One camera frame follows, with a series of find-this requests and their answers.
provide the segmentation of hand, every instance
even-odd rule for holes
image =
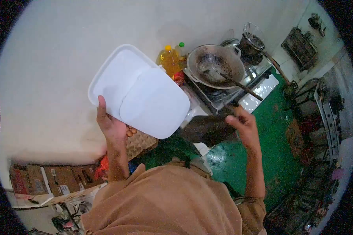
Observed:
[[[106,113],[106,101],[103,96],[98,96],[97,123],[106,137],[107,147],[115,150],[126,148],[126,125]]]
[[[226,122],[238,130],[239,137],[249,153],[261,156],[255,116],[249,114],[242,106],[235,109],[235,115],[236,117],[227,116]]]

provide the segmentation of brown shirt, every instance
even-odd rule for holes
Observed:
[[[196,169],[140,164],[126,181],[98,191],[82,216],[86,230],[100,234],[258,234],[263,199],[236,206],[226,186]]]

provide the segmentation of wok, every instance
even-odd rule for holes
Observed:
[[[240,59],[240,52],[219,45],[202,45],[195,48],[187,58],[188,73],[195,82],[200,82],[216,89],[236,88],[234,82],[225,79],[218,73],[204,73],[215,67],[218,72],[225,74],[236,82],[242,82],[245,67]]]

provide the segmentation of metal spatula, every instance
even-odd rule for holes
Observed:
[[[257,98],[258,100],[263,101],[263,98],[262,98],[262,97],[260,97],[260,96],[258,96],[257,94],[255,94],[255,93],[254,93],[253,91],[251,91],[248,87],[242,85],[240,82],[237,82],[237,81],[235,81],[235,80],[229,78],[229,77],[226,76],[225,74],[223,74],[223,73],[221,73],[220,71],[218,71],[217,68],[215,68],[215,67],[209,68],[209,69],[203,71],[203,73],[208,73],[210,70],[213,70],[214,72],[218,73],[221,77],[223,77],[223,78],[225,78],[225,79],[227,79],[227,80],[233,82],[236,86],[239,86],[240,88],[242,88],[243,90],[245,90],[245,92],[247,92],[247,93],[253,95],[253,96],[254,96],[255,98]]]

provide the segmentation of white plastic lid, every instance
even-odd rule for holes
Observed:
[[[99,95],[108,114],[158,139],[178,129],[190,105],[178,85],[129,44],[115,49],[90,83],[88,97],[95,106]]]
[[[120,107],[123,122],[164,139],[183,122],[190,108],[188,96],[159,68],[142,73]]]

